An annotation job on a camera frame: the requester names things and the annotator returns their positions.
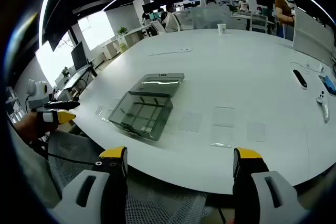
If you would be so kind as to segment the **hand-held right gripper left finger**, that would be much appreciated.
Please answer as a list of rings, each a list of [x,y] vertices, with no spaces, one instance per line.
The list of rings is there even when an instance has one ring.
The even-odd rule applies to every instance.
[[[83,170],[63,190],[49,212],[58,223],[126,223],[128,150],[104,150],[92,169]]]

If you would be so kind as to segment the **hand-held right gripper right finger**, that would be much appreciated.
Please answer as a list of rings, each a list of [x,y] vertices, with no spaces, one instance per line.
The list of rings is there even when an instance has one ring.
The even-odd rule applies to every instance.
[[[234,223],[299,223],[308,213],[295,188],[256,151],[234,149],[233,179]]]

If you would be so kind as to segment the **person's left hand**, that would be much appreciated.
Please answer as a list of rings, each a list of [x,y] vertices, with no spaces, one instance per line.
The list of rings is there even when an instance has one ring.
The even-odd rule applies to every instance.
[[[58,128],[57,123],[45,122],[37,112],[28,112],[17,123],[14,124],[18,135],[26,144],[37,142],[47,132]]]

